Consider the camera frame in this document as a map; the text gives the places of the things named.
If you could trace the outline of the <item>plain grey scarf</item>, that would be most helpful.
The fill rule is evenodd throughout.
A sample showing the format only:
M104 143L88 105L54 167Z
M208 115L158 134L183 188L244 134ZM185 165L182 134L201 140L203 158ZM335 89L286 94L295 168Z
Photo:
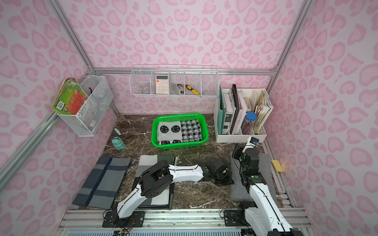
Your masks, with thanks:
M275 184L273 182L270 170L270 158L266 153L253 151L252 157L246 157L246 165L241 165L238 160L232 158L230 153L230 164L232 172L232 180L230 197L234 202L251 202L247 188L243 185L245 180L248 183L264 183L268 186L269 192L275 203L278 203Z

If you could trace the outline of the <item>black white checkered scarf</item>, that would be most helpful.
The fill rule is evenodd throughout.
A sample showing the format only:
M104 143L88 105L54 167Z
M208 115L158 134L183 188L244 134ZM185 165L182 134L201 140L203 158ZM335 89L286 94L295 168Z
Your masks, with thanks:
M156 155L141 155L139 159L139 164L137 167L134 183L132 189L136 187L139 183L139 177L144 174L148 169L156 165L160 161L166 161L167 164L175 165L177 164L177 157L173 154L156 154ZM148 178L147 181L143 181L143 184L147 184L147 187L155 189L158 187L156 181L160 183L158 179L162 177L162 175L158 175L156 171L158 169L154 169L155 173L152 174L151 177ZM147 198L139 207L138 209L172 209L173 206L173 195L174 195L174 184L172 183L170 186L167 184L165 185L166 189L161 192L161 194L154 196L153 198Z

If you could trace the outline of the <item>smiley houndstooth scarf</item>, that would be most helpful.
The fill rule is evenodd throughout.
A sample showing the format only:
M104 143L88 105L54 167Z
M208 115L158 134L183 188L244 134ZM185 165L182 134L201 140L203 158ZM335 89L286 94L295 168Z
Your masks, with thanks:
M202 141L199 121L160 122L157 127L159 145Z

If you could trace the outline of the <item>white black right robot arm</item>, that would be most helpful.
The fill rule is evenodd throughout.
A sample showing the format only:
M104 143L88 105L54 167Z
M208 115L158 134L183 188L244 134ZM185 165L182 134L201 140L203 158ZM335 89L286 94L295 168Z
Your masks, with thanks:
M256 236L301 236L280 212L271 196L266 180L259 171L259 139L250 136L242 147L236 145L233 160L239 162L241 183L253 200L253 205L243 208L243 216Z

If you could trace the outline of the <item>navy grey plaid scarf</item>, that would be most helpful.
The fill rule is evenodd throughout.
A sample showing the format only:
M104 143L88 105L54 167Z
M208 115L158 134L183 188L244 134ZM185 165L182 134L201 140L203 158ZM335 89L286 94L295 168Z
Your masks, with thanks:
M100 157L73 201L76 206L109 209L117 196L130 158Z

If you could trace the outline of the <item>yellow sticky note pad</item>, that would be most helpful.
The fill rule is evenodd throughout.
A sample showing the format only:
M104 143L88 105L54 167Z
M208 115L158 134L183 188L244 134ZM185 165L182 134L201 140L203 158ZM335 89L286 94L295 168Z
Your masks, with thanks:
M271 160L271 162L272 162L272 165L273 165L276 172L278 172L278 173L284 172L284 169L283 169L281 163L278 160Z

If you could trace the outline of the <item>beige paper stack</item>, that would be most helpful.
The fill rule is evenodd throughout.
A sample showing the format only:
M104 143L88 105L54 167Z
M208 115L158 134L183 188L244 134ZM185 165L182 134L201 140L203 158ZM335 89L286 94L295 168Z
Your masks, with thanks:
M258 134L273 111L274 106L272 105L266 90L260 92L257 92L256 90L252 91L249 96L249 101L252 106L252 111L257 115L253 130L255 134Z

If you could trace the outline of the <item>black binder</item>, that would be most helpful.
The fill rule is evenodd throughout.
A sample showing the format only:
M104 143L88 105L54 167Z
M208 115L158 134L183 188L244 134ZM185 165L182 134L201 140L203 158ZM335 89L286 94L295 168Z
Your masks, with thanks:
M229 91L229 97L231 102L231 107L233 110L232 119L231 119L231 127L230 127L230 134L234 134L234 128L236 125L236 121L238 119L239 111L240 111L240 99L238 96L238 90L237 85L233 84L230 91Z

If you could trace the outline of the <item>yellow black utility knife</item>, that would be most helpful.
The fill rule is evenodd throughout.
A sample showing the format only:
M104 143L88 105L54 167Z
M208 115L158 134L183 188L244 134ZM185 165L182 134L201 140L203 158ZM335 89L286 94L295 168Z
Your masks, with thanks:
M200 93L197 92L195 89L193 89L191 86L185 84L185 87L186 87L189 91L191 91L192 93L194 93L195 95L197 95L197 96L200 95Z

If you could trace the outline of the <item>grey stapler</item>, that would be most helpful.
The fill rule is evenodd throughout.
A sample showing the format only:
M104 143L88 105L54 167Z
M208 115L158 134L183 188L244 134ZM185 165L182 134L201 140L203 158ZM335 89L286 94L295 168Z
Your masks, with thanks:
M182 84L171 84L171 87L176 95L184 95L184 86Z

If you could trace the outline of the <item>round tape dispenser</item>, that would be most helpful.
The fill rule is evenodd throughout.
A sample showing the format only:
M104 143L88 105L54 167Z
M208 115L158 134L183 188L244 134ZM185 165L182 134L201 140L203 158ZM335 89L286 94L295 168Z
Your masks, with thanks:
M151 88L150 87L143 87L141 89L141 94L151 94Z

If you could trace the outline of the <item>small mint cap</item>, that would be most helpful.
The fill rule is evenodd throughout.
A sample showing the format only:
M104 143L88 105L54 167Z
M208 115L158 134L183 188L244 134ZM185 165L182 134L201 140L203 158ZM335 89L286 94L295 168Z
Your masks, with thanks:
M120 136L122 135L121 132L117 129L117 128L114 128L114 132L117 136Z

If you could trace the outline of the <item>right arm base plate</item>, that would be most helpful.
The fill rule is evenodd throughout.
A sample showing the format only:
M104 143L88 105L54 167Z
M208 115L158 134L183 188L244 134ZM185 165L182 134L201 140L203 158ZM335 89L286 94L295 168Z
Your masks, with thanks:
M224 220L226 227L249 226L245 221L244 214L240 210L222 209L220 217Z

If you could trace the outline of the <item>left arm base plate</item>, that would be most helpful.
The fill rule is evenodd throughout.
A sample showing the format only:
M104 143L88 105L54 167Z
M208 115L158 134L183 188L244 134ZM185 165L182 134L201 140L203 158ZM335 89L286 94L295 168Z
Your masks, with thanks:
M144 211L134 211L130 217L123 219L119 219L112 211L106 211L103 215L102 228L141 228L144 218Z

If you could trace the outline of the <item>clear wall shelf organizer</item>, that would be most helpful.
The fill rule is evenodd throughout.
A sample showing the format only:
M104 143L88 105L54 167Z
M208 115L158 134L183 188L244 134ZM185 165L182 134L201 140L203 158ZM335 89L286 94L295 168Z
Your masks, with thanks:
M169 94L156 94L156 75L168 75ZM215 98L219 95L220 77L217 68L148 68L134 67L130 73L130 91L136 96L186 96ZM182 84L184 95L176 95L171 84ZM189 91L185 84L191 86L199 96ZM143 87L150 87L151 94L141 94Z

